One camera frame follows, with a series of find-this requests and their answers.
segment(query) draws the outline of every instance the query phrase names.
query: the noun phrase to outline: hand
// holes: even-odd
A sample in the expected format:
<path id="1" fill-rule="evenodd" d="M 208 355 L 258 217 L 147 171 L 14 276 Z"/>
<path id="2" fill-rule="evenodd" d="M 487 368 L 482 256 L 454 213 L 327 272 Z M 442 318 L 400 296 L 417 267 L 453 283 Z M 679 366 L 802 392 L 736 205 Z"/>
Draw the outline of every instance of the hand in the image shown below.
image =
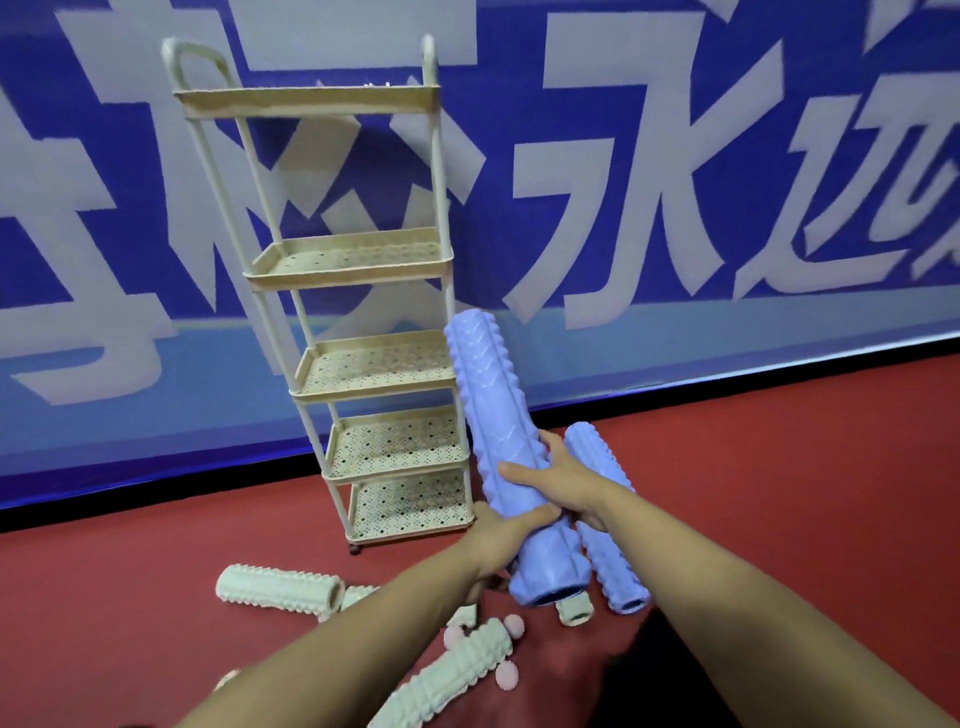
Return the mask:
<path id="1" fill-rule="evenodd" d="M 511 482 L 536 488 L 547 500 L 573 512 L 580 521 L 606 531 L 607 527 L 597 515 L 597 505 L 612 483 L 571 455 L 560 435 L 542 429 L 540 441 L 550 450 L 549 468 L 536 470 L 502 462 L 497 466 L 500 474 Z"/>
<path id="2" fill-rule="evenodd" d="M 457 544 L 476 571 L 467 604 L 474 603 L 484 589 L 505 590 L 509 579 L 499 573 L 514 560 L 527 536 L 558 519 L 561 509 L 552 503 L 505 519 L 482 500 L 473 504 L 473 526 Z"/>

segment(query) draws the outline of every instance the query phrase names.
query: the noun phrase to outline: shelf handle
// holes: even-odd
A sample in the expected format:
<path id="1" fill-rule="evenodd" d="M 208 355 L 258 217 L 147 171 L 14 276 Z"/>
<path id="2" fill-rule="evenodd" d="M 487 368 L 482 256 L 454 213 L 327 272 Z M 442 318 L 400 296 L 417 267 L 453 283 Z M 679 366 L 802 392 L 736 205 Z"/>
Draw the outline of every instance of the shelf handle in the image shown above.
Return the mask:
<path id="1" fill-rule="evenodd" d="M 180 64 L 180 57 L 183 54 L 198 56 L 208 61 L 213 61 L 217 70 L 224 77 L 224 82 L 230 88 L 236 88 L 236 81 L 233 74 L 230 73 L 230 67 L 227 63 L 227 57 L 220 51 L 214 50 L 206 45 L 194 43 L 189 40 L 180 40 L 175 37 L 168 37 L 163 40 L 160 46 L 160 55 L 163 57 L 163 65 L 167 67 L 167 75 L 170 77 L 170 83 L 176 91 L 189 91 L 190 84 L 186 82 L 183 75 L 183 66 Z"/>

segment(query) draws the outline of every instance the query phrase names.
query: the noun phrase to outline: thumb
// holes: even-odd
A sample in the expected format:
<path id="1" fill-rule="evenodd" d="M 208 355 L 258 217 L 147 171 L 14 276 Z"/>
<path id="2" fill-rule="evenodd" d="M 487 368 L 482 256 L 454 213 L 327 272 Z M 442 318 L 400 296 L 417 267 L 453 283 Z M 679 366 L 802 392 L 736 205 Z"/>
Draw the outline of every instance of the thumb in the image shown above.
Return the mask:
<path id="1" fill-rule="evenodd" d="M 539 528 L 545 528 L 560 517 L 563 509 L 553 503 L 544 503 L 536 508 L 507 519 L 511 535 L 519 542 Z"/>

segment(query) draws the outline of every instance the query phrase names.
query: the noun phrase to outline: finger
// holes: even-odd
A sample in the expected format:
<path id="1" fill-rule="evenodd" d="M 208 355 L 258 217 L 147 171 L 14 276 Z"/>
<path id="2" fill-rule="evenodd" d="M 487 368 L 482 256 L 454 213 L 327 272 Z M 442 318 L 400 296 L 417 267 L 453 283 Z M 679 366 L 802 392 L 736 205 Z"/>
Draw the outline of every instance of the finger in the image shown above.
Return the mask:
<path id="1" fill-rule="evenodd" d="M 544 503 L 544 505 L 537 506 L 533 510 L 507 519 L 511 537 L 517 544 L 522 544 L 523 540 L 532 532 L 538 528 L 545 528 L 550 525 L 550 523 L 558 519 L 563 512 L 560 506 L 556 506 L 553 503 Z"/>
<path id="2" fill-rule="evenodd" d="M 550 452 L 554 454 L 558 452 L 566 452 L 566 445 L 564 444 L 564 438 L 558 435 L 556 432 L 551 432 L 548 429 L 538 430 L 540 433 L 540 441 L 550 448 Z"/>
<path id="3" fill-rule="evenodd" d="M 546 470 L 542 471 L 536 468 L 528 468 L 525 465 L 508 463 L 506 461 L 498 463 L 496 469 L 500 475 L 507 478 L 507 480 L 513 483 L 519 483 L 520 485 L 531 485 L 539 489 L 547 482 Z"/>

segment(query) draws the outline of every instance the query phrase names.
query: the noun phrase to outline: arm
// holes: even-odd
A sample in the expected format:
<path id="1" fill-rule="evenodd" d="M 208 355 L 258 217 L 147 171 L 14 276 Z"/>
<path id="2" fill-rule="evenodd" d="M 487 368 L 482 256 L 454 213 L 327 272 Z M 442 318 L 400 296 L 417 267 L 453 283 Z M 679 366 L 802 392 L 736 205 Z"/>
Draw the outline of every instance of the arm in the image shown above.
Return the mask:
<path id="1" fill-rule="evenodd" d="M 545 505 L 504 520 L 486 503 L 474 509 L 476 523 L 457 544 L 244 669 L 180 728 L 367 725 L 453 613 L 561 513 Z"/>
<path id="2" fill-rule="evenodd" d="M 509 480 L 609 531 L 746 728 L 957 723 L 809 603 L 574 458 L 542 432 L 553 465 L 501 463 Z"/>

